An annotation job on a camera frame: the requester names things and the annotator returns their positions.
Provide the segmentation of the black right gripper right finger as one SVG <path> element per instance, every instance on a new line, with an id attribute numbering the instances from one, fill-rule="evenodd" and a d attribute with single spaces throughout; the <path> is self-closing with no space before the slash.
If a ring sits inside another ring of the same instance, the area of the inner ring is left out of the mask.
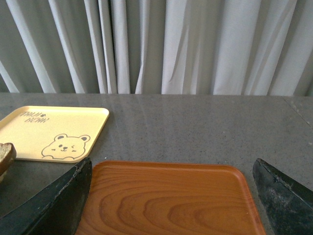
<path id="1" fill-rule="evenodd" d="M 313 191 L 258 158 L 252 170 L 259 198 L 276 235 L 313 233 Z"/>

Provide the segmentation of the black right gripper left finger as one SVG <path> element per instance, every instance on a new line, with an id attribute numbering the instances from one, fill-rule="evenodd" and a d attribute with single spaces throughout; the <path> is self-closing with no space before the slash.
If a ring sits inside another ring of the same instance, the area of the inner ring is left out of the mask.
<path id="1" fill-rule="evenodd" d="M 0 219 L 2 235 L 73 235 L 89 195 L 92 162 L 68 172 Z"/>

